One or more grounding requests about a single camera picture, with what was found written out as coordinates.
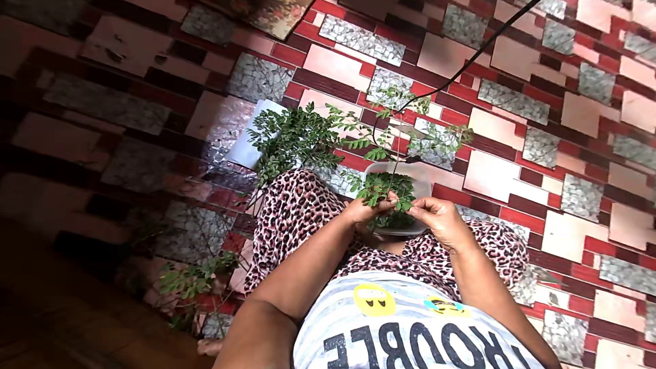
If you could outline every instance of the tiled floor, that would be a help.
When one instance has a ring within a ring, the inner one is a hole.
[[[331,102],[372,125],[372,89],[441,86],[525,1],[316,0],[286,41],[190,0],[11,3],[0,215],[53,240],[120,244],[146,210],[187,230],[157,254],[193,262],[206,255],[176,245],[203,232],[250,246],[239,194],[256,177],[220,160],[257,100]],[[407,114],[420,130],[473,128],[455,157],[421,165],[463,216],[527,239],[536,267],[518,300],[572,366],[656,368],[655,20],[649,0],[542,0],[433,95],[428,116]],[[340,153],[354,173],[369,165]],[[544,270],[562,285],[541,282]]]

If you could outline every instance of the white paper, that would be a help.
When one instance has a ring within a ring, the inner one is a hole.
[[[233,162],[239,165],[242,165],[249,169],[255,169],[257,161],[262,156],[262,153],[259,152],[250,142],[251,136],[246,132],[248,128],[253,131],[258,131],[253,125],[255,118],[257,118],[263,111],[272,110],[276,113],[282,113],[287,110],[284,106],[278,105],[271,100],[260,100],[255,106],[255,111],[253,116],[249,119],[248,124],[244,127],[243,133],[237,141],[232,145],[230,152],[225,156],[225,160]]]

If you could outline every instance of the electrical wire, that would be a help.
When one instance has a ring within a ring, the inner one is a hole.
[[[467,60],[467,62],[464,63],[464,65],[462,66],[462,68],[461,68],[456,74],[454,74],[453,77],[451,77],[451,79],[449,79],[449,81],[447,81],[447,83],[444,83],[444,85],[442,85],[442,87],[440,87],[439,89],[436,89],[435,91],[431,91],[431,92],[429,92],[429,93],[425,93],[425,94],[423,94],[423,95],[419,95],[419,96],[417,96],[417,97],[412,98],[410,101],[406,102],[405,105],[403,105],[403,107],[401,107],[400,109],[398,109],[397,112],[400,113],[400,112],[404,111],[404,110],[405,110],[410,104],[412,104],[413,102],[417,101],[418,99],[420,99],[420,98],[424,98],[424,97],[427,97],[427,96],[430,96],[430,95],[433,95],[434,93],[438,93],[438,92],[444,90],[445,88],[447,88],[447,87],[448,87],[450,84],[452,84],[453,82],[455,82],[455,80],[456,80],[458,77],[460,77],[460,75],[461,75],[461,74],[462,74],[467,68],[469,68],[469,66],[472,65],[472,63],[474,63],[474,61],[476,61],[476,59],[477,59],[479,56],[481,56],[481,54],[484,52],[484,50],[487,49],[487,47],[490,46],[490,45],[492,44],[492,42],[494,42],[494,40],[496,40],[497,37],[500,36],[500,34],[503,33],[503,31],[505,31],[508,27],[510,27],[513,23],[515,23],[515,21],[516,21],[517,19],[519,19],[521,16],[523,16],[524,14],[526,14],[526,12],[530,11],[531,8],[533,8],[533,7],[534,7],[535,5],[537,5],[537,3],[539,3],[539,2],[540,2],[540,0],[531,0],[530,2],[528,2],[528,4],[524,5],[524,6],[523,6],[523,7],[522,7],[517,13],[515,13],[515,15],[511,16],[510,19],[508,19],[507,22],[505,22],[501,27],[499,27],[499,29],[498,29],[497,31],[495,31],[495,33],[493,33],[492,36],[490,36],[489,39],[485,40],[485,42],[483,43],[483,45],[481,46],[481,48],[478,49],[478,51],[476,51],[476,53],[474,53],[474,55],[472,56],[472,58],[469,59],[469,60]],[[374,124],[373,124],[372,135],[375,135],[375,133],[376,133],[376,125],[378,125],[378,121],[379,121],[379,119],[380,119],[380,117],[378,117],[378,118],[376,119],[376,122],[374,122]]]

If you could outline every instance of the leopard print pants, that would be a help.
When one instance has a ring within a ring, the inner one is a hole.
[[[344,209],[344,204],[307,169],[293,169],[268,187],[255,230],[254,256],[245,279],[250,293],[305,240]],[[506,286],[518,282],[528,264],[524,241],[509,227],[468,221],[476,240]],[[406,241],[396,255],[367,247],[356,233],[333,277],[359,271],[386,271],[427,283],[462,301],[448,252],[428,230]]]

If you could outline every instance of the hand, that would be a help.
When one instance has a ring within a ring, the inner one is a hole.
[[[366,206],[361,198],[350,203],[345,201],[346,209],[339,216],[360,229],[366,227],[379,213],[393,209],[398,201],[399,196],[393,191],[390,191],[387,194],[387,199],[379,202],[375,207]]]
[[[412,202],[413,207],[407,211],[430,227],[435,238],[447,250],[476,245],[474,234],[467,227],[453,202],[436,198],[421,198]]]

